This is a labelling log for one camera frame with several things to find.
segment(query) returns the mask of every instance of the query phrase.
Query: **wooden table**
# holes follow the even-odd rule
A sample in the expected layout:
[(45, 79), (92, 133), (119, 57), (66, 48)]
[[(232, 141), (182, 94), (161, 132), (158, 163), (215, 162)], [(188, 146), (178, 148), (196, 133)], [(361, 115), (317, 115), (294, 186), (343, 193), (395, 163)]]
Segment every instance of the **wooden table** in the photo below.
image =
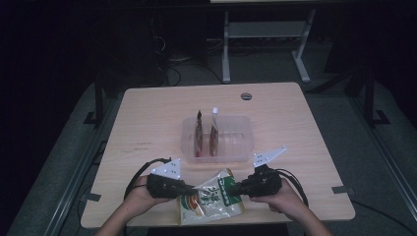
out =
[[(251, 100), (243, 100), (248, 92)], [(180, 88), (135, 88), (126, 91), (106, 151), (92, 186), (99, 202), (88, 201), (83, 227), (100, 227), (122, 203), (126, 186), (148, 161), (182, 158), (182, 121), (195, 117), (201, 109), (210, 115), (217, 106), (219, 115), (247, 116), (251, 120), (254, 152), (282, 146), (287, 151), (272, 161), (271, 168), (292, 172), (301, 182), (311, 210), (321, 220), (347, 220), (355, 215), (347, 194), (334, 194), (332, 187), (342, 182), (326, 144), (306, 102), (295, 83), (223, 85)], [(182, 161), (182, 179), (199, 185), (218, 170), (228, 167), (236, 181), (254, 173), (252, 159), (223, 164), (192, 164)], [(268, 205), (243, 197), (246, 211), (238, 216), (209, 224), (285, 222), (284, 214), (271, 212)], [(178, 225), (176, 201), (158, 205), (131, 220), (131, 226)]]

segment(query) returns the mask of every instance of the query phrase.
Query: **dark background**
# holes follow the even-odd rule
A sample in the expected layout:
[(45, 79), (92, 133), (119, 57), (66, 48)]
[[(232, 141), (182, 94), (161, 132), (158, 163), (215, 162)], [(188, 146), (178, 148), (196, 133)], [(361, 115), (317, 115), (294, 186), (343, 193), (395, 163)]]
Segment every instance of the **dark background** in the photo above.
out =
[[(130, 87), (157, 87), (164, 81), (158, 67), (165, 62), (154, 53), (158, 42), (153, 36), (163, 35), (171, 48), (189, 50), (203, 61), (206, 38), (222, 37), (222, 11), (159, 15), (107, 11), (107, 3), (0, 2), (1, 234), (13, 222), (76, 102), (98, 75), (110, 96)], [(335, 43), (329, 72), (371, 65), (414, 126), (416, 9), (411, 0), (335, 4), (319, 9), (311, 33), (311, 38)], [(234, 17), (277, 16), (245, 11)]]

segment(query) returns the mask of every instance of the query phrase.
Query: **metal bracket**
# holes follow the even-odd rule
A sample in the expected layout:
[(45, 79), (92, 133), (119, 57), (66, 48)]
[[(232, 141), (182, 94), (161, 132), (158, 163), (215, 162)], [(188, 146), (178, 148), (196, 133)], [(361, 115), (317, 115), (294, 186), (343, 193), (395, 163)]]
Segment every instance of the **metal bracket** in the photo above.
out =
[(169, 179), (181, 179), (181, 159), (172, 160), (166, 164), (154, 168), (151, 172), (154, 175)]
[(258, 166), (269, 163), (273, 159), (277, 158), (279, 155), (283, 154), (285, 151), (286, 146), (282, 146), (282, 148), (273, 149), (260, 154), (254, 153), (254, 167), (256, 168)]

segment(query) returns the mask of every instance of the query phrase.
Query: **white metal frame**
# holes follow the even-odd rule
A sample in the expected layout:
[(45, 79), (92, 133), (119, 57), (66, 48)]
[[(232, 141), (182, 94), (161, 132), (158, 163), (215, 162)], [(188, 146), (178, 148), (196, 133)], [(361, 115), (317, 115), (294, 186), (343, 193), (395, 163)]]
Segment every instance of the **white metal frame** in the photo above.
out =
[(304, 48), (309, 37), (310, 29), (313, 24), (313, 19), (316, 10), (310, 11), (307, 21), (299, 22), (244, 22), (233, 23), (229, 22), (228, 12), (224, 14), (224, 40), (223, 40), (223, 55), (222, 55), (222, 69), (223, 82), (230, 83), (230, 66), (228, 46), (229, 38), (242, 37), (300, 37), (300, 45), (297, 50), (292, 51), (292, 56), (300, 74), (301, 80), (304, 83), (310, 81), (304, 63), (301, 59)]

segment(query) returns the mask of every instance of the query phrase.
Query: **clear plastic container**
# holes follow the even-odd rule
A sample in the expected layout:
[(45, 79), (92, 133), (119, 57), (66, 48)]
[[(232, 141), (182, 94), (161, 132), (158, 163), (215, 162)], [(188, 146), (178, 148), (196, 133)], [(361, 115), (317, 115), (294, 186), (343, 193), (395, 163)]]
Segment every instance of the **clear plastic container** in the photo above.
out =
[(217, 156), (209, 155), (209, 131), (211, 116), (203, 116), (203, 154), (195, 157), (194, 135), (196, 118), (190, 117), (182, 122), (181, 149), (191, 163), (225, 163), (247, 161), (254, 148), (251, 121), (246, 116), (218, 116)]

